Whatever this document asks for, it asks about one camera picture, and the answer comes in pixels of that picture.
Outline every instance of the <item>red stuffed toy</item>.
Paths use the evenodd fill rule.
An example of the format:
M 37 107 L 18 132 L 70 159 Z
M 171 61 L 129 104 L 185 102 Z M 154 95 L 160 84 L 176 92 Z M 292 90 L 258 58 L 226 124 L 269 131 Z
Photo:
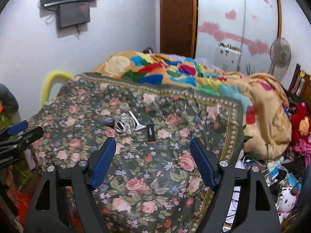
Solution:
M 311 131 L 311 118 L 308 117 L 307 105 L 305 103 L 298 103 L 296 114 L 290 118 L 292 123 L 292 143 L 297 144 L 302 138 L 308 143 L 309 132 Z

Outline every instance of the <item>hello kitty plush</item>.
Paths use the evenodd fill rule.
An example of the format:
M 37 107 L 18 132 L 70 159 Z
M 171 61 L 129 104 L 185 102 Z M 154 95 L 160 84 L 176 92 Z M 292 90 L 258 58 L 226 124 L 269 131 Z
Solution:
M 279 216 L 280 224 L 289 215 L 289 212 L 294 208 L 298 199 L 298 191 L 293 187 L 285 186 L 279 194 L 277 213 Z

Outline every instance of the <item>bed frame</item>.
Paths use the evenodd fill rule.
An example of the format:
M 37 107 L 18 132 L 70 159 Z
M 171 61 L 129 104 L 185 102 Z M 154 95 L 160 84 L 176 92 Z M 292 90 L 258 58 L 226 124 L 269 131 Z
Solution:
M 296 65 L 293 79 L 290 83 L 288 91 L 300 96 L 309 106 L 311 106 L 310 75 L 306 74 L 301 69 L 301 66 L 299 64 Z

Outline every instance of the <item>yellow blanket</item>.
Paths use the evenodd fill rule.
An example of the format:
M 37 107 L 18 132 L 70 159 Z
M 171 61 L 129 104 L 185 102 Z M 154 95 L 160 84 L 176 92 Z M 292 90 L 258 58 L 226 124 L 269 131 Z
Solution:
M 279 82 L 268 74 L 245 76 L 239 72 L 214 71 L 191 58 L 178 62 L 165 55 L 135 51 L 109 57 L 94 72 L 139 83 L 191 87 L 240 100 L 246 124 L 244 133 L 253 137 L 245 143 L 244 151 L 258 159 L 277 158 L 290 142 L 291 123 L 283 109 L 289 106 L 287 97 Z

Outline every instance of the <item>standing fan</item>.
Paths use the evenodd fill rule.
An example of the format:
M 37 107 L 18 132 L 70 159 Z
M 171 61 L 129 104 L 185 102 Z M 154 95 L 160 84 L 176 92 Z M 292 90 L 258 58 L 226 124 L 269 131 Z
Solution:
M 273 74 L 275 67 L 283 68 L 289 65 L 291 50 L 289 43 L 284 38 L 277 38 L 273 41 L 270 49 L 271 67 L 270 74 Z

